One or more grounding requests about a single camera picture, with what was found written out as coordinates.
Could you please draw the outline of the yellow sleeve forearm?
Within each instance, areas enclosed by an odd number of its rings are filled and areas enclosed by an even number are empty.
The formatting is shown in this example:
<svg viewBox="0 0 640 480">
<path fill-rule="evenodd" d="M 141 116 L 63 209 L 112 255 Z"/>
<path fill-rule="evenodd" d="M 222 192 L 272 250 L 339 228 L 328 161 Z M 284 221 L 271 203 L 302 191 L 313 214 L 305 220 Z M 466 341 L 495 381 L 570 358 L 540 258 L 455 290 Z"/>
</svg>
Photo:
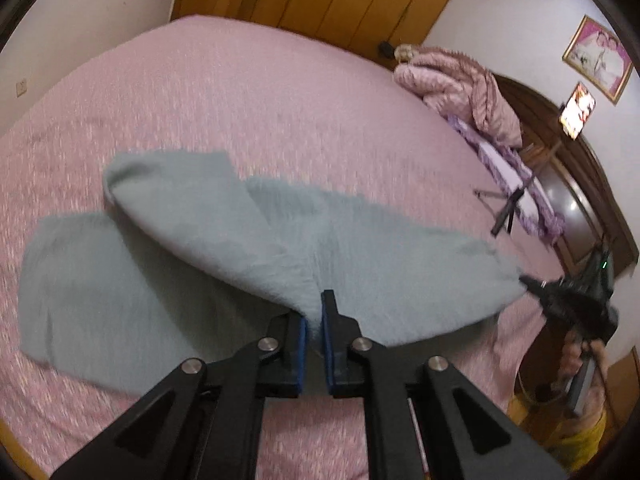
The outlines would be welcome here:
<svg viewBox="0 0 640 480">
<path fill-rule="evenodd" d="M 606 428 L 606 411 L 578 422 L 566 420 L 553 431 L 544 449 L 570 474 L 587 465 L 600 448 Z"/>
</svg>

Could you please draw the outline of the right hand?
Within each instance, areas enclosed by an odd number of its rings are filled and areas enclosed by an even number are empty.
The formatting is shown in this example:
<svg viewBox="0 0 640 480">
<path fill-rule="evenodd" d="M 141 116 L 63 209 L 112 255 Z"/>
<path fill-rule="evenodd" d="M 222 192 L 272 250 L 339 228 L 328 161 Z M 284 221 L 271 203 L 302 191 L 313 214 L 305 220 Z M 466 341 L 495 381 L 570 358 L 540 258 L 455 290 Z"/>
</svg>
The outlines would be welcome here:
<svg viewBox="0 0 640 480">
<path fill-rule="evenodd" d="M 570 330 L 565 336 L 558 371 L 570 414 L 582 417 L 602 408 L 607 371 L 605 343 L 601 339 L 582 338 L 576 330 Z"/>
</svg>

